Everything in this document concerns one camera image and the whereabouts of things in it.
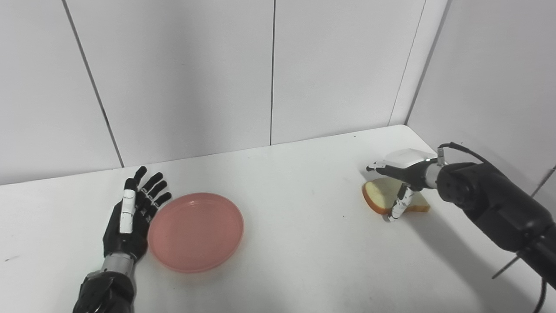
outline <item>robot finger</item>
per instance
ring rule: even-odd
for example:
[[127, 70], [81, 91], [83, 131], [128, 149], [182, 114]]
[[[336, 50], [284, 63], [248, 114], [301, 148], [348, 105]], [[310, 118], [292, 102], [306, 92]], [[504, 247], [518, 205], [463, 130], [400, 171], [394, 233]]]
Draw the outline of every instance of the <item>robot finger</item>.
[[156, 199], [156, 201], [154, 202], [155, 207], [160, 208], [161, 205], [164, 204], [164, 202], [170, 200], [172, 198], [172, 194], [169, 192], [166, 192], [164, 194], [162, 194], [158, 199]]
[[159, 182], [158, 184], [156, 184], [156, 186], [154, 186], [151, 191], [148, 193], [148, 198], [152, 201], [154, 198], [156, 198], [156, 196], [158, 195], [158, 193], [160, 191], [162, 191], [164, 188], [166, 188], [166, 186], [168, 186], [168, 183], [166, 183], [165, 180]]
[[143, 178], [143, 176], [145, 176], [146, 173], [147, 173], [147, 168], [146, 167], [140, 167], [135, 172], [135, 176], [133, 176], [133, 179], [135, 180], [135, 182], [137, 183], [138, 186], [141, 183], [141, 179]]
[[143, 185], [143, 188], [141, 188], [141, 191], [143, 191], [145, 194], [147, 194], [148, 191], [151, 190], [151, 188], [152, 188], [156, 183], [158, 183], [159, 181], [161, 181], [163, 177], [164, 177], [164, 175], [162, 175], [162, 173], [160, 173], [160, 172], [154, 174], [154, 175], [145, 183], [145, 185]]
[[123, 190], [122, 209], [120, 215], [120, 233], [131, 233], [133, 231], [133, 215], [135, 214], [137, 182], [128, 178]]

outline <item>slice of bread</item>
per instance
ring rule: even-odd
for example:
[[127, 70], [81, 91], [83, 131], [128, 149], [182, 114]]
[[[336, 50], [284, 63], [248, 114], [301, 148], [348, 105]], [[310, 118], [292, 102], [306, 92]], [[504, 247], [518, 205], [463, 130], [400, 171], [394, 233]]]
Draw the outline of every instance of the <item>slice of bread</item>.
[[[363, 197], [371, 209], [378, 214], [388, 214], [396, 201], [396, 196], [401, 187], [401, 181], [384, 177], [366, 182], [363, 185]], [[429, 203], [420, 192], [413, 195], [406, 212], [428, 212]]]

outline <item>cable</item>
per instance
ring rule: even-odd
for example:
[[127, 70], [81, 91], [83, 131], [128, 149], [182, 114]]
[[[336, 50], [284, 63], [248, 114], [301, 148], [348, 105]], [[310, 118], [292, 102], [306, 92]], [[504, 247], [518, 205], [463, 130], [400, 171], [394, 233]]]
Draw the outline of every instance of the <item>cable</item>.
[[466, 148], [466, 147], [464, 147], [462, 145], [459, 145], [457, 143], [452, 142], [452, 143], [449, 143], [449, 144], [442, 144], [442, 145], [438, 146], [438, 148], [446, 148], [446, 147], [452, 148], [454, 150], [458, 150], [458, 151], [461, 151], [461, 152], [464, 152], [464, 153], [467, 153], [467, 154], [470, 154], [470, 155], [474, 156], [475, 158], [477, 158], [479, 161], [493, 166], [492, 163], [488, 162], [487, 159], [483, 158], [478, 153], [475, 153], [472, 150], [470, 150], [469, 148]]
[[533, 311], [533, 313], [539, 313], [540, 309], [543, 308], [544, 305], [544, 299], [547, 297], [547, 281], [544, 280], [544, 278], [542, 279], [541, 283], [540, 283], [540, 297], [539, 297], [539, 302], [537, 302], [537, 306], [535, 307], [535, 310]]

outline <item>white table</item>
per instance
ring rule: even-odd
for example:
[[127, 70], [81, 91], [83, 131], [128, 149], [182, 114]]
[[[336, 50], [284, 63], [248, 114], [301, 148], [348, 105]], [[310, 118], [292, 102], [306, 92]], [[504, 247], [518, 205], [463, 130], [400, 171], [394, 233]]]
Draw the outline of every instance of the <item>white table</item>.
[[[540, 278], [426, 190], [429, 213], [386, 223], [361, 195], [365, 167], [431, 149], [406, 126], [148, 165], [175, 197], [213, 192], [245, 220], [237, 252], [179, 274], [147, 253], [135, 312], [530, 312]], [[0, 312], [71, 312], [102, 263], [113, 205], [136, 168], [0, 186]], [[545, 312], [554, 311], [552, 288]]]

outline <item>robotic hand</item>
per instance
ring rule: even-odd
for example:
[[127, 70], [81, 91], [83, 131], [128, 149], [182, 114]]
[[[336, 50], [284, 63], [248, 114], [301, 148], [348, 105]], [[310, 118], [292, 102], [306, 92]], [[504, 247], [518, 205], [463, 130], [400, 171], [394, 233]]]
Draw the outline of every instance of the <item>robotic hand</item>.
[[[482, 163], [446, 164], [446, 147]], [[461, 208], [498, 247], [516, 252], [556, 288], [556, 227], [550, 212], [473, 151], [449, 143], [440, 145], [437, 155], [405, 149], [367, 167], [404, 182], [388, 219], [394, 221], [405, 211], [413, 192], [437, 189], [442, 200]]]
[[131, 313], [135, 288], [131, 273], [137, 261], [147, 252], [147, 232], [158, 208], [172, 195], [157, 195], [167, 183], [162, 173], [156, 173], [137, 191], [141, 178], [147, 173], [140, 167], [128, 178], [123, 198], [112, 211], [102, 242], [104, 264], [81, 284], [73, 313]]

